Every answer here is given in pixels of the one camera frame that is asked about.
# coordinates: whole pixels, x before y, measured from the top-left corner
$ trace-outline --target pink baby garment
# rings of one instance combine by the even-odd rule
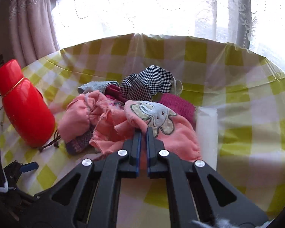
[[[100,117],[90,144],[104,155],[111,154],[122,149],[124,141],[119,138],[131,138],[134,128],[146,134],[148,126],[153,128],[154,137],[181,159],[193,162],[201,158],[195,131],[187,119],[162,104],[148,101],[127,101],[124,114],[109,109]]]

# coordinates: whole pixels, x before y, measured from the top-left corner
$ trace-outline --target pink cloth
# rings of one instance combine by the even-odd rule
[[[123,105],[118,100],[108,99],[98,90],[80,94],[73,99],[66,108],[66,112],[58,125],[61,138],[68,143],[77,136],[83,135],[90,125],[95,126],[101,115],[108,109],[123,110]]]
[[[195,107],[193,104],[171,93],[164,93],[161,96],[159,103],[170,108],[175,113],[185,117],[190,122],[190,124],[195,128],[195,121],[194,121]]]
[[[67,143],[95,126],[90,145],[97,148],[100,158],[122,149],[126,139],[133,137],[134,128],[143,134],[148,126],[165,148],[181,159],[200,159],[200,148],[191,124],[184,117],[159,103],[127,101],[124,110],[117,100],[108,99],[98,90],[80,94],[67,107],[58,126],[61,138]],[[146,165],[146,150],[142,150],[142,166]]]

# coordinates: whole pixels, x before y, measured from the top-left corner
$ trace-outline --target red bottle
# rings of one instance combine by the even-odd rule
[[[43,146],[53,134],[55,118],[17,60],[0,68],[0,94],[8,119],[22,139],[31,147]]]

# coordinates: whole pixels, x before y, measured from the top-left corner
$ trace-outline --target clothing pile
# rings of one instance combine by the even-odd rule
[[[192,127],[195,107],[177,96],[181,91],[172,73],[153,65],[129,75],[120,86],[116,81],[89,82],[78,88],[80,94],[67,106],[58,132],[68,153],[91,145],[102,159],[122,149],[135,128],[146,133],[151,126],[167,150],[194,161],[201,158]],[[156,94],[157,102],[152,102]]]

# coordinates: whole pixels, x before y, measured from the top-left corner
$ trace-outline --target black and white checkered cloth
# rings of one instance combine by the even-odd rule
[[[171,90],[171,72],[151,65],[139,74],[130,74],[121,85],[121,92],[129,100],[151,100],[157,93],[169,93]]]

